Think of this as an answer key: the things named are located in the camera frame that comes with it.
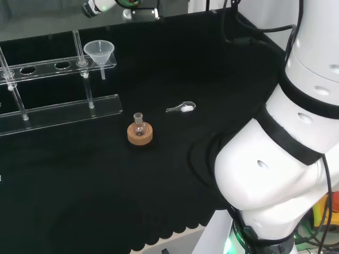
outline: cable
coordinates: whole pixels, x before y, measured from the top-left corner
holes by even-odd
[[[300,25],[301,25],[301,21],[302,21],[302,17],[304,16],[304,0],[299,0],[299,14],[298,14],[298,22],[297,22],[297,27],[296,29],[292,30],[290,37],[288,39],[287,42],[287,46],[286,46],[286,58],[285,58],[285,65],[287,64],[287,61],[290,57],[291,51],[292,51],[292,47],[294,42],[296,41],[299,29],[300,29]]]
[[[312,242],[312,241],[307,241],[306,243],[313,245],[313,246],[317,246],[320,247],[319,243],[316,242]],[[323,248],[327,249],[327,250],[339,250],[339,242],[336,243],[332,243],[332,244],[324,244]]]
[[[206,11],[210,10],[210,0],[206,0]]]
[[[248,254],[248,243],[245,243],[245,254]]]
[[[269,28],[269,29],[260,29],[260,28],[254,28],[252,26],[249,26],[245,23],[243,23],[240,19],[239,19],[239,15],[235,15],[236,21],[242,25],[243,27],[253,31],[253,32],[260,32],[260,33],[275,33],[275,32],[281,32],[281,31],[286,31],[289,29],[293,29],[294,27],[296,27],[296,25],[286,25],[286,26],[282,26],[280,28]]]
[[[305,227],[305,229],[308,231],[308,233],[309,233],[310,235],[314,235],[314,234],[312,234],[312,232],[311,232],[307,227]],[[313,245],[313,246],[318,246],[318,247],[320,246],[320,241],[319,241],[318,238],[316,238],[316,237],[312,238],[313,240],[316,241],[316,243],[315,243],[315,242],[312,242],[312,241],[310,241],[310,240],[308,240],[308,239],[303,238],[298,232],[296,232],[295,235],[298,236],[299,239],[302,239],[302,242],[297,242],[297,241],[296,241],[296,245],[299,245],[299,244],[302,244],[302,243],[308,243],[308,244]],[[332,249],[330,249],[330,247],[327,246],[327,245],[323,245],[323,248],[325,248],[326,250],[332,250]]]
[[[326,239],[326,235],[327,235],[329,227],[331,225],[331,219],[332,219],[332,213],[333,213],[333,193],[332,193],[331,177],[330,177],[330,174],[329,174],[328,163],[327,163],[327,159],[326,159],[325,155],[323,156],[323,162],[324,162],[324,167],[325,167],[325,172],[326,172],[326,180],[327,180],[327,188],[328,188],[328,198],[327,198],[327,201],[328,201],[329,212],[328,212],[327,224],[326,224],[326,228],[325,228],[323,237],[322,237],[320,242],[319,242],[319,240],[317,238],[313,238],[317,242],[312,242],[312,241],[308,241],[308,240],[306,241],[306,243],[308,243],[308,244],[312,244],[314,246],[319,247],[318,254],[321,253],[322,248],[326,248],[327,249],[327,248],[332,248],[332,247],[333,248],[339,247],[339,242],[333,243],[333,244],[324,244],[325,239]]]
[[[227,5],[227,0],[224,1],[224,5],[222,7],[222,14],[221,14],[221,24],[220,24],[220,30],[221,30],[221,36],[222,39],[226,42],[231,44],[232,42],[229,41],[225,35],[225,17],[226,17],[226,5]]]
[[[322,227],[324,226],[325,219],[326,219],[326,214],[327,214],[327,210],[328,210],[328,198],[327,198],[327,200],[326,200],[325,210],[324,210],[324,213],[323,213],[322,221],[321,221],[321,223],[320,223],[319,228],[317,229],[317,231],[314,232],[314,233],[310,233],[310,236],[307,237],[307,238],[301,237],[301,238],[300,238],[301,241],[296,241],[296,245],[302,244],[302,243],[306,243],[307,241],[312,240],[312,239],[315,240],[315,241],[319,241],[319,240],[317,239],[317,235],[320,233]]]

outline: table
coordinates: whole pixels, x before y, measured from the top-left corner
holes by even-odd
[[[90,81],[93,97],[118,93],[123,112],[0,139],[1,253],[128,254],[207,225],[224,208],[188,168],[187,152],[195,142],[192,163],[208,178],[206,144],[252,118],[276,86],[282,59],[265,47],[225,46],[219,20],[197,13],[80,31],[83,45],[114,43],[117,67],[105,83],[99,71]],[[229,15],[226,29],[230,38],[250,35]],[[0,46],[13,65],[73,56],[72,40],[69,32]],[[26,108],[85,98],[77,74],[18,86]],[[0,113],[16,110],[11,99],[0,87]],[[165,114],[183,101],[196,110]],[[136,112],[154,129],[144,148],[127,141]]]

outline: black cable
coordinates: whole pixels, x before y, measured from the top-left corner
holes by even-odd
[[[210,0],[206,0],[206,11],[210,10]]]
[[[296,232],[295,235],[299,238],[303,238],[298,232]],[[316,242],[306,241],[305,243],[308,243],[316,247],[320,247],[320,244]],[[327,250],[339,250],[339,248],[336,248],[336,247],[339,247],[339,242],[332,243],[332,244],[324,244],[323,247]]]
[[[281,31],[286,31],[289,29],[293,29],[294,27],[296,27],[296,25],[285,25],[282,26],[280,28],[268,28],[268,29],[260,29],[260,28],[254,28],[250,25],[247,25],[245,23],[243,23],[240,19],[239,19],[239,15],[235,15],[236,21],[242,25],[243,27],[253,31],[253,32],[259,32],[259,33],[275,33],[275,32],[281,32]]]
[[[245,254],[248,254],[248,243],[245,243]]]
[[[313,234],[311,234],[309,237],[301,237],[300,238],[300,241],[296,241],[296,245],[298,244],[302,244],[302,243],[306,243],[307,241],[309,240],[315,240],[317,241],[318,243],[320,243],[320,241],[317,239],[317,235],[320,233],[322,227],[324,226],[324,223],[325,223],[325,219],[326,219],[326,214],[327,214],[327,210],[328,210],[328,198],[326,200],[326,204],[325,204],[325,209],[324,209],[324,213],[323,213],[323,217],[322,217],[322,221],[317,229],[316,232],[314,232]]]
[[[157,0],[157,9],[158,9],[158,15],[159,17],[162,17],[163,16],[163,7],[162,5],[160,4],[160,0]]]
[[[222,39],[226,42],[231,44],[232,42],[229,41],[225,35],[225,17],[226,17],[226,5],[227,5],[227,0],[224,1],[224,5],[222,7],[222,14],[221,14],[221,24],[220,24],[220,30],[221,30],[221,37]]]
[[[292,30],[290,37],[288,39],[288,42],[287,42],[285,64],[287,64],[288,58],[290,57],[290,54],[292,51],[293,44],[296,41],[303,15],[304,15],[304,0],[299,0],[299,14],[298,14],[297,27],[295,30]]]
[[[337,250],[330,250],[330,251],[323,251],[323,254],[339,254],[339,249]]]
[[[326,239],[326,235],[329,230],[329,226],[331,225],[331,219],[332,219],[332,212],[333,212],[333,193],[332,193],[332,185],[331,185],[331,176],[329,174],[329,169],[328,169],[328,164],[327,164],[327,159],[326,156],[323,156],[323,162],[324,162],[324,167],[325,167],[325,172],[326,172],[326,179],[327,179],[327,188],[328,188],[328,218],[327,218],[327,225],[322,237],[322,240],[320,241],[319,244],[319,249],[318,249],[318,254],[321,254],[322,248]]]

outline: plastic funnel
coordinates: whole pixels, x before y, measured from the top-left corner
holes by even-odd
[[[84,51],[88,54],[97,65],[103,66],[107,63],[111,53],[114,50],[114,45],[109,41],[97,40],[87,43]],[[105,79],[105,71],[101,69],[102,79]]]

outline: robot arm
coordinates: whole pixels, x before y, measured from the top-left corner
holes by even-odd
[[[125,8],[123,19],[126,21],[154,21],[160,17],[159,0],[87,0],[82,10],[87,17],[92,18],[117,4]]]
[[[82,10],[87,17],[95,17],[108,11],[116,4],[115,0],[88,0],[84,3]]]
[[[305,1],[285,76],[264,107],[297,146],[288,151],[276,141],[280,133],[270,135],[255,118],[216,159],[220,192],[241,210],[244,223],[259,239],[291,235],[305,213],[329,190],[324,160],[305,164],[293,156],[299,144],[326,155],[332,186],[339,182],[338,9],[337,0]]]

